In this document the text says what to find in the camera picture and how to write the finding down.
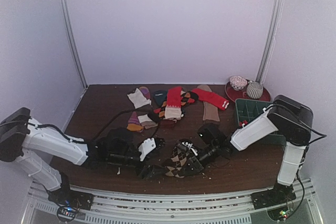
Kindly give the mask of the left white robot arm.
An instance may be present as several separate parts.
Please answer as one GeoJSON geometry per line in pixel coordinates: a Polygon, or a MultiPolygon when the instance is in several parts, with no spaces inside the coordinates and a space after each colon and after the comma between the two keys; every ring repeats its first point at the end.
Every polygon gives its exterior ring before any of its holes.
{"type": "Polygon", "coordinates": [[[39,181],[64,205],[76,197],[66,174],[53,169],[37,151],[65,159],[77,166],[95,169],[102,164],[131,166],[142,179],[164,174],[166,169],[146,162],[164,147],[162,138],[150,137],[138,146],[126,128],[112,129],[105,137],[86,141],[65,134],[53,124],[41,124],[22,107],[1,122],[1,161],[16,162],[28,176],[39,181]]]}

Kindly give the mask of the red snowflake sock pair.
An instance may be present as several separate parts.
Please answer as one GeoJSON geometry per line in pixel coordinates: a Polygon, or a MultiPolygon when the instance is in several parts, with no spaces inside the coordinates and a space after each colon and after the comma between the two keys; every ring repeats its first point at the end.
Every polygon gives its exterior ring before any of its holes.
{"type": "Polygon", "coordinates": [[[244,126],[246,126],[248,124],[248,121],[246,121],[246,120],[243,120],[243,121],[240,121],[239,122],[239,126],[240,127],[244,127],[244,126]]]}

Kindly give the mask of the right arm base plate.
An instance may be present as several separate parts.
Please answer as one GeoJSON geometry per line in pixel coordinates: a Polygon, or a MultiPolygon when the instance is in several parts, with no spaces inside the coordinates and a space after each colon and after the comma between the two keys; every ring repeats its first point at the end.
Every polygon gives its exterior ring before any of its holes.
{"type": "Polygon", "coordinates": [[[251,199],[255,210],[286,204],[287,201],[295,200],[296,198],[296,194],[293,191],[286,194],[283,191],[275,191],[273,189],[251,194],[251,199]]]}

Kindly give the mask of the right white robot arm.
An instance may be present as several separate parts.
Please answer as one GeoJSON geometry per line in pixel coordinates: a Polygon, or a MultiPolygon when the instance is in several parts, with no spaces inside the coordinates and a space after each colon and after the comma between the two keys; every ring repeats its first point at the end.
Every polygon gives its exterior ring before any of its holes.
{"type": "Polygon", "coordinates": [[[309,107],[278,95],[255,119],[240,126],[229,136],[221,132],[216,124],[201,126],[197,133],[207,145],[205,149],[198,149],[187,141],[179,141],[177,149],[186,159],[176,174],[179,177],[198,174],[218,156],[229,157],[234,151],[243,151],[267,135],[278,132],[285,137],[286,147],[275,188],[269,192],[269,199],[272,203],[279,204],[289,196],[289,187],[304,163],[311,139],[312,122],[313,111],[309,107]]]}

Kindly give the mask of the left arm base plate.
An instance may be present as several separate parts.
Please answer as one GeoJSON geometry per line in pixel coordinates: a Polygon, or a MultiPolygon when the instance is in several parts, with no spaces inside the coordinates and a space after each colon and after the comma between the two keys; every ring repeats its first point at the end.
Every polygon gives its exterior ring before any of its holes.
{"type": "Polygon", "coordinates": [[[63,191],[47,191],[48,200],[57,206],[71,207],[75,209],[90,210],[93,203],[93,194],[81,191],[70,190],[63,191]]]}

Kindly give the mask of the brown beige argyle sock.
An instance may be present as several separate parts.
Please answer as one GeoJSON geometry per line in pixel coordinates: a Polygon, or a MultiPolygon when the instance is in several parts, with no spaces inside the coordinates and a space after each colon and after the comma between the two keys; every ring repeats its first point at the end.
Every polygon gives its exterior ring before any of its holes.
{"type": "Polygon", "coordinates": [[[189,151],[182,144],[182,142],[184,141],[190,142],[187,139],[178,140],[173,147],[170,158],[166,159],[162,163],[162,167],[165,169],[165,172],[164,172],[165,176],[176,177],[176,178],[186,177],[186,175],[183,175],[181,170],[187,164],[188,159],[194,156],[194,153],[189,151]]]}

